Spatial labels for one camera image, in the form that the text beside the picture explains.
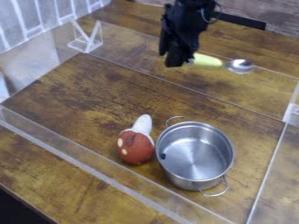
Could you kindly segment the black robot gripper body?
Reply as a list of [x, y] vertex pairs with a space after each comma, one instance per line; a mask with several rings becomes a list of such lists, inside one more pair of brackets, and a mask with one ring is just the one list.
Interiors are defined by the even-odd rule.
[[213, 24], [211, 17], [219, 6], [217, 0], [175, 0], [163, 6], [159, 54], [166, 55], [171, 42], [194, 53], [201, 48], [199, 36]]

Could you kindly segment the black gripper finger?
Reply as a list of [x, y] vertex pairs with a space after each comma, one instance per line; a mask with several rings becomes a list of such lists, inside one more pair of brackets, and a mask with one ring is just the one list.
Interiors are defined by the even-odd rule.
[[167, 53], [165, 64], [167, 67], [181, 67], [185, 63], [189, 63], [193, 58], [191, 52], [175, 47], [171, 48]]

